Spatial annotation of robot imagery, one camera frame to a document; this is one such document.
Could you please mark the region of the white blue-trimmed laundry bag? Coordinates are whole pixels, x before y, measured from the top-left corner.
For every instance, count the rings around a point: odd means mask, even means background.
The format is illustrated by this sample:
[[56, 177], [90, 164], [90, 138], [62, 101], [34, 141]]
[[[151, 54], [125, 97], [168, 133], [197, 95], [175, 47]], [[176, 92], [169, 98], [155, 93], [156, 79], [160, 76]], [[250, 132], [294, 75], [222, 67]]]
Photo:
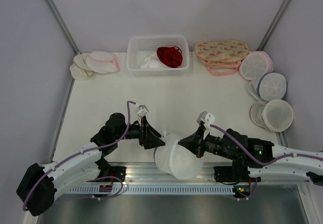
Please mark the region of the white blue-trimmed laundry bag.
[[204, 161], [179, 145], [180, 136], [168, 134], [162, 137], [164, 146], [155, 148], [154, 161], [159, 170], [178, 180], [191, 180], [202, 171]]

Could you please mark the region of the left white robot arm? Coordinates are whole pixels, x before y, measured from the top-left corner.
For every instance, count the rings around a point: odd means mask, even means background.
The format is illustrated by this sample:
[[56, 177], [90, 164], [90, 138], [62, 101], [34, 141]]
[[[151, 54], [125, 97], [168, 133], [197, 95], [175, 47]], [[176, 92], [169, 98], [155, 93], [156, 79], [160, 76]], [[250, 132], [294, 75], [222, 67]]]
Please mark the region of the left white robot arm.
[[137, 139], [144, 149], [165, 145], [161, 134], [146, 117], [130, 124], [122, 113], [114, 113], [76, 153], [63, 160], [43, 165], [34, 163], [28, 167], [16, 190], [23, 201], [23, 210], [39, 216], [72, 188], [88, 181], [106, 181], [110, 177], [111, 165], [105, 157], [124, 139]]

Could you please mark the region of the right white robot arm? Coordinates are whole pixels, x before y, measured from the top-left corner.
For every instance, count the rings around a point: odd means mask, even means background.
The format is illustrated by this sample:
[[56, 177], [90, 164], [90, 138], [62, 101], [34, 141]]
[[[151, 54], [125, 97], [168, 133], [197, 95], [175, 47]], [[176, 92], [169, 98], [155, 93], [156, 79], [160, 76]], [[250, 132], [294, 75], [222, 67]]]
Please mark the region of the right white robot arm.
[[322, 152], [307, 152], [270, 141], [249, 138], [232, 129], [219, 129], [223, 137], [213, 136], [204, 125], [179, 141], [197, 158], [205, 152], [231, 160], [230, 166], [215, 166], [218, 183], [237, 184], [269, 181], [305, 181], [322, 186]]

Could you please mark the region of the white bra in basket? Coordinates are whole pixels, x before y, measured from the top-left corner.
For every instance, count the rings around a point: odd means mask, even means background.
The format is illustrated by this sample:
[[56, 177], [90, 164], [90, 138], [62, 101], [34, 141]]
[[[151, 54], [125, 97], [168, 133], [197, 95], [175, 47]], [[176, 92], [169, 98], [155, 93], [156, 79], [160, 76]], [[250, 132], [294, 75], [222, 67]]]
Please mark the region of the white bra in basket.
[[167, 66], [159, 60], [156, 52], [146, 57], [144, 62], [140, 66], [140, 69], [165, 69], [165, 68], [167, 68]]

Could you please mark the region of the red bra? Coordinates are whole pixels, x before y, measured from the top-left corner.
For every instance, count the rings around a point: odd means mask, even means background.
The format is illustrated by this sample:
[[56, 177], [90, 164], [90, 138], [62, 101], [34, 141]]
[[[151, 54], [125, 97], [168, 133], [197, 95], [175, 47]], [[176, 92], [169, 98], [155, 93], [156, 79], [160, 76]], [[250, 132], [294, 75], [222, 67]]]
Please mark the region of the red bra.
[[156, 51], [159, 60], [170, 68], [178, 68], [183, 62], [182, 51], [179, 47], [159, 47]]

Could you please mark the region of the beige round laundry bag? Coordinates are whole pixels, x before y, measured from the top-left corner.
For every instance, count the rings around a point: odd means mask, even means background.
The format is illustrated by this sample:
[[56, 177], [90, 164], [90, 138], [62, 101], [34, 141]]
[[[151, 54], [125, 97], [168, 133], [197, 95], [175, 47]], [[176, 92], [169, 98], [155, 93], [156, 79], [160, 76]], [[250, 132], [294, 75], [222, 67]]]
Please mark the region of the beige round laundry bag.
[[250, 108], [249, 115], [255, 125], [274, 133], [288, 129], [294, 119], [292, 107], [281, 99], [258, 101]]

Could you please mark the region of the floral bra case stack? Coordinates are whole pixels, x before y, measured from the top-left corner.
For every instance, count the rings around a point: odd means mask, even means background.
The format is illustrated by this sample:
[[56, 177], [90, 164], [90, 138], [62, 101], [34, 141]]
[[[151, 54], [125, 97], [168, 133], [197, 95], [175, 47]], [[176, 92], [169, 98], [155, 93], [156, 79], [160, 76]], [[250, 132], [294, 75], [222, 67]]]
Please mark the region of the floral bra case stack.
[[248, 45], [240, 40], [207, 40], [195, 45], [194, 51], [213, 76], [228, 76], [238, 72], [249, 54]]

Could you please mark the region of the pink-trimmed empty laundry bag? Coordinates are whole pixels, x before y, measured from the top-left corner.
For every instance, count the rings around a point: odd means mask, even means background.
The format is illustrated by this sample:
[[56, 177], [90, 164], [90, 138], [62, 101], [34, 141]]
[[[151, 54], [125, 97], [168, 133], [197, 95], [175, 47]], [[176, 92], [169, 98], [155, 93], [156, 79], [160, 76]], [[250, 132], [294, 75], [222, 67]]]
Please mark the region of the pink-trimmed empty laundry bag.
[[115, 54], [106, 51], [92, 51], [86, 58], [87, 66], [96, 73], [107, 74], [120, 70]]

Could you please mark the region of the blue-trimmed round laundry bag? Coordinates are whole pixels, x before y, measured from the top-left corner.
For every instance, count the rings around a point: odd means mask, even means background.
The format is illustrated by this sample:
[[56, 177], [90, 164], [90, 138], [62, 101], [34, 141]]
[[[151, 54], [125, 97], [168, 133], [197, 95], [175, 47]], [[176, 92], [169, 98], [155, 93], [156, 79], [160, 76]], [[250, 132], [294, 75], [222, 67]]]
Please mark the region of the blue-trimmed round laundry bag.
[[288, 87], [284, 75], [270, 72], [252, 80], [247, 89], [256, 100], [269, 102], [274, 99], [285, 98]]

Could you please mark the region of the pink-trimmed round laundry bag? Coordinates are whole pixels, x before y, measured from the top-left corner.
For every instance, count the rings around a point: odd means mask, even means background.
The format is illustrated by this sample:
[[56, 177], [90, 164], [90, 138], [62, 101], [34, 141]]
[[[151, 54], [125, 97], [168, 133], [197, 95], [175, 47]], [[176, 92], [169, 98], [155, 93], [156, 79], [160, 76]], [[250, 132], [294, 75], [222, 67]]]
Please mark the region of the pink-trimmed round laundry bag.
[[243, 79], [251, 81], [273, 70], [273, 61], [269, 55], [264, 51], [254, 51], [242, 61], [239, 74]]

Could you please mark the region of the beige empty laundry bag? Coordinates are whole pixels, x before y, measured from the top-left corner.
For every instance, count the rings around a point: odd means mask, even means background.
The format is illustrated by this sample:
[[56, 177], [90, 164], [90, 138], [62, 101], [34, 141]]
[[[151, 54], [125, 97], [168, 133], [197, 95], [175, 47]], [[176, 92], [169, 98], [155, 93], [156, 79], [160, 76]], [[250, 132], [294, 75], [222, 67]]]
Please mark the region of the beige empty laundry bag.
[[96, 72], [91, 70], [86, 63], [87, 56], [87, 53], [82, 53], [77, 54], [73, 58], [73, 64], [70, 66], [70, 72], [73, 79], [77, 81], [85, 81], [95, 78]]

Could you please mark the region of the white plastic basket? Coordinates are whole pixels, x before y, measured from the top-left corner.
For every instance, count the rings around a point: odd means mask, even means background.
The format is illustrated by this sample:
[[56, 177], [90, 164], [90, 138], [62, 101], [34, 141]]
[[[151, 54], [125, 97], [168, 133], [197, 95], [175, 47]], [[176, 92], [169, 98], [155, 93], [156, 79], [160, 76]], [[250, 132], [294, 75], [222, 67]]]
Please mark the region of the white plastic basket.
[[[160, 48], [174, 48], [181, 55], [178, 67], [169, 67], [158, 55]], [[126, 54], [126, 69], [135, 76], [177, 76], [190, 66], [187, 39], [183, 35], [135, 36], [129, 40]]]

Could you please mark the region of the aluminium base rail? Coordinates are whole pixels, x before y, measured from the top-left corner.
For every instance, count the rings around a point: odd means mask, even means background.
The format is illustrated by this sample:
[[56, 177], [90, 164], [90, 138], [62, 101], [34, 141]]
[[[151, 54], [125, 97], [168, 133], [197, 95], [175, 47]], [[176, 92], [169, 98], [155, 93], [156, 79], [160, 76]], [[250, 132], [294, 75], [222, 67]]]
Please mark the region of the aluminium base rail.
[[206, 162], [203, 165], [200, 175], [192, 180], [178, 180], [174, 176], [160, 171], [154, 162], [111, 162], [112, 166], [126, 167], [125, 181], [128, 184], [144, 185], [144, 184], [216, 184], [214, 179], [215, 166], [230, 166], [229, 162]]

